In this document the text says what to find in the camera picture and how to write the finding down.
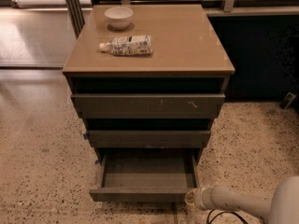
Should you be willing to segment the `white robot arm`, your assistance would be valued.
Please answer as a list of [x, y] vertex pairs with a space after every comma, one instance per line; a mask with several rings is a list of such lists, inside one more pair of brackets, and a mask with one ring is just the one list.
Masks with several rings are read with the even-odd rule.
[[299, 224], [299, 176], [283, 180], [269, 199], [217, 185], [190, 190], [185, 203], [200, 210], [243, 211], [265, 224]]

